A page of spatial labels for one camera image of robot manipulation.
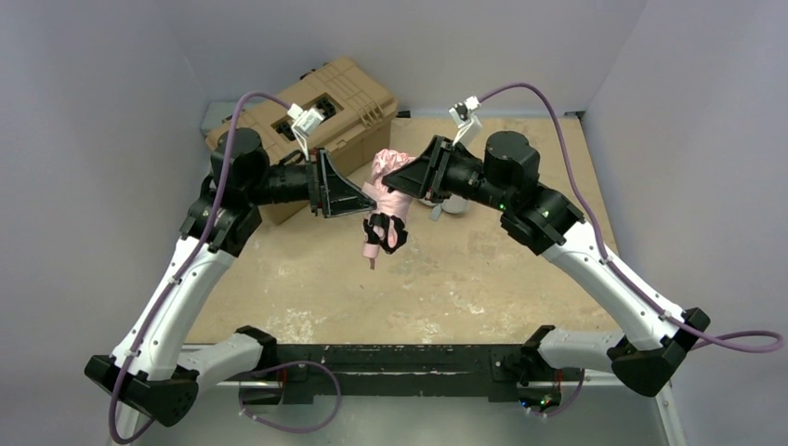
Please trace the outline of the pink grey umbrella case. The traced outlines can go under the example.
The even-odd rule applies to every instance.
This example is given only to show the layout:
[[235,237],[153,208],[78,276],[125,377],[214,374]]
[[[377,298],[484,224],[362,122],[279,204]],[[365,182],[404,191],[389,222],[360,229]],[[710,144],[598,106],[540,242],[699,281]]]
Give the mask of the pink grey umbrella case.
[[433,203],[429,200],[420,200],[420,203],[431,208],[429,219],[438,221],[442,214],[449,214],[452,216],[465,215],[471,205],[471,202],[458,195],[452,195],[450,198],[443,200],[440,203]]

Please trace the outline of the pink umbrella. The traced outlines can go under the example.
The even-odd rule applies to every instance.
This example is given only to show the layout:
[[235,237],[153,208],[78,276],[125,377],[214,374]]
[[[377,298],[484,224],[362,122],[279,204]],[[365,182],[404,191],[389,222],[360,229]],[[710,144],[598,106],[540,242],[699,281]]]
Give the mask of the pink umbrella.
[[414,157],[400,151],[383,149],[373,158],[370,179],[361,190],[371,197],[376,207],[362,221],[364,243],[362,255],[368,259],[371,270],[381,251],[393,254],[408,240],[407,215],[413,198],[383,184],[386,175],[404,167]]

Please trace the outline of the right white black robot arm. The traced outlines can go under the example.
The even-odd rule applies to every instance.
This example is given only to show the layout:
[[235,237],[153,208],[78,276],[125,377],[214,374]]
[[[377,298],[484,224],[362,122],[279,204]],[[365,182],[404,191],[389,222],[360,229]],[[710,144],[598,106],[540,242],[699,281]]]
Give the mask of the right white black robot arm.
[[683,309],[603,253],[593,225],[561,192],[539,180],[539,152],[521,133],[489,136],[478,158],[435,136],[416,159],[384,175],[389,189],[438,203],[458,195],[500,212],[515,242],[575,280],[618,324],[612,332],[573,332],[544,325],[522,346],[526,378],[563,368],[614,374],[645,397],[669,382],[710,324]]

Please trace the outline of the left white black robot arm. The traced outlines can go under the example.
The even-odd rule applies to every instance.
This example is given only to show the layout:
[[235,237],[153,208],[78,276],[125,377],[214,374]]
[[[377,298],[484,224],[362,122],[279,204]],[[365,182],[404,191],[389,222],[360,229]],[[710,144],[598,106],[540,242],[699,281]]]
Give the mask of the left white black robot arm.
[[173,426],[210,386],[239,374],[269,374],[279,365],[276,339],[252,326],[190,354],[182,348],[207,297],[260,226],[260,207],[302,201],[327,218],[376,206],[371,191],[344,177],[326,149],[295,151],[272,164],[253,129],[219,138],[211,172],[149,304],[112,353],[93,356],[85,367],[114,408]]

